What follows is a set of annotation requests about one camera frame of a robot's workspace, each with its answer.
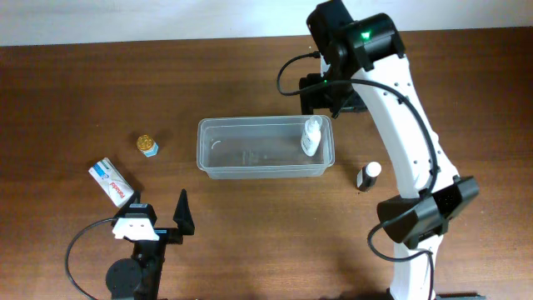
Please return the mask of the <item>dark bottle white cap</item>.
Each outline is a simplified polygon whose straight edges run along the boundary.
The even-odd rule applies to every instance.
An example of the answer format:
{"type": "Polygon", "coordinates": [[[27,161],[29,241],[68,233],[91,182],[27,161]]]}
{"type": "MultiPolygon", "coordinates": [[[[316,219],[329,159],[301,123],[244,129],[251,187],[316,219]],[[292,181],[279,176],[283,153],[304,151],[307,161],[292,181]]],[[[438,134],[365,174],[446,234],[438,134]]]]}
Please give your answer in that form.
{"type": "Polygon", "coordinates": [[[356,187],[361,192],[367,192],[376,183],[378,176],[381,174],[382,167],[378,162],[369,162],[364,166],[356,177],[356,187]]]}

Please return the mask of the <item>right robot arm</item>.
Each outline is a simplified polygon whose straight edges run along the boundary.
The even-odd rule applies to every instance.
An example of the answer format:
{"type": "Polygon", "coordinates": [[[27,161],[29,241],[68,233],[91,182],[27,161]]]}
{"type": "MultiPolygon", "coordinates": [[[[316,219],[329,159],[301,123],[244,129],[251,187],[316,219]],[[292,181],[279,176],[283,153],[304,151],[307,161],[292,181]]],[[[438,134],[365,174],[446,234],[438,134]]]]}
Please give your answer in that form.
{"type": "Polygon", "coordinates": [[[412,81],[401,36],[384,14],[354,20],[340,1],[306,20],[323,61],[299,82],[301,110],[371,114],[390,157],[398,194],[377,205],[377,229],[394,243],[390,299],[434,299],[436,254],[450,221],[479,194],[442,149],[412,81]]]}

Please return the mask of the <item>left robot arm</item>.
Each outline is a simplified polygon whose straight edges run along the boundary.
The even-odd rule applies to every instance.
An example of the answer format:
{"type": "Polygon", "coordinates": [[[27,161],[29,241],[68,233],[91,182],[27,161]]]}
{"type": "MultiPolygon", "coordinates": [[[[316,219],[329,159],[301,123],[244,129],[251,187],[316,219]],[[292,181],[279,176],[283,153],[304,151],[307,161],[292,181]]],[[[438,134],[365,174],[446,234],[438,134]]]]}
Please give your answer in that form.
{"type": "Polygon", "coordinates": [[[132,243],[133,250],[131,257],[117,260],[107,270],[106,285],[113,299],[157,298],[167,245],[181,244],[195,233],[186,190],[181,190],[172,220],[175,227],[156,227],[155,210],[141,202],[139,192],[120,207],[112,233],[132,243]]]}

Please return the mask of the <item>white medicine box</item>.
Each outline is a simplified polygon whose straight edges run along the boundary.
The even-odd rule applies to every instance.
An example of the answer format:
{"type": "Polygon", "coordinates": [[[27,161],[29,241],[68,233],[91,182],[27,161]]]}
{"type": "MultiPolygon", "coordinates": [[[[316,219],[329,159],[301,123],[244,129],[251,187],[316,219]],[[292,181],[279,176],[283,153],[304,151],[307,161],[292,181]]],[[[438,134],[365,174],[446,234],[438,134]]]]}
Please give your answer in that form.
{"type": "Polygon", "coordinates": [[[126,204],[134,193],[133,188],[107,157],[92,165],[88,173],[118,208],[126,204]]]}

